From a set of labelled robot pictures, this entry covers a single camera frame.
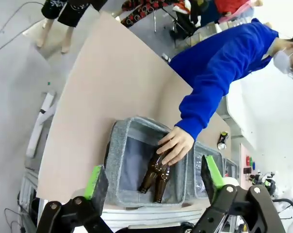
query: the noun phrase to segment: sleeve cuff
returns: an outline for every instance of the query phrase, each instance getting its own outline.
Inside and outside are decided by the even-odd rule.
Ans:
[[[196,118],[185,118],[175,124],[175,126],[178,126],[187,133],[189,133],[195,141],[197,139],[197,136],[203,129],[202,124]]]

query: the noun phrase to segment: pink strap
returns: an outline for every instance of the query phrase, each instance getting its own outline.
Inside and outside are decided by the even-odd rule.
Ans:
[[[240,15],[241,13],[245,12],[246,10],[248,10],[250,7],[251,7],[251,0],[247,1],[244,5],[239,7],[238,10],[236,12],[234,12],[232,15],[221,17],[219,19],[219,23],[230,21],[232,18],[235,18],[238,15]]]

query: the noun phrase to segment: red patterned pants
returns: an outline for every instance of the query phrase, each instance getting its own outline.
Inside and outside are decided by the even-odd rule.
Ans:
[[[169,6],[178,0],[127,0],[122,5],[123,11],[131,11],[134,9],[129,16],[124,18],[121,23],[129,28],[134,25],[139,20],[143,19],[147,15],[151,14],[153,11],[156,11],[165,6]]]

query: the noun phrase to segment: black shorts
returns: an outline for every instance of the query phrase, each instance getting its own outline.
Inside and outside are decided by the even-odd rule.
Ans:
[[[89,3],[71,5],[67,0],[46,0],[41,11],[45,18],[56,19],[59,17],[60,23],[69,27],[76,27],[88,7]]]

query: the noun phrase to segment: blue sweatshirt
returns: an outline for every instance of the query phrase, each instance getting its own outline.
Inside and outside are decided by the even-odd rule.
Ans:
[[[193,88],[180,104],[182,120],[176,126],[196,139],[228,93],[231,82],[268,65],[272,57],[262,57],[276,37],[276,31],[253,19],[176,55],[170,66]]]

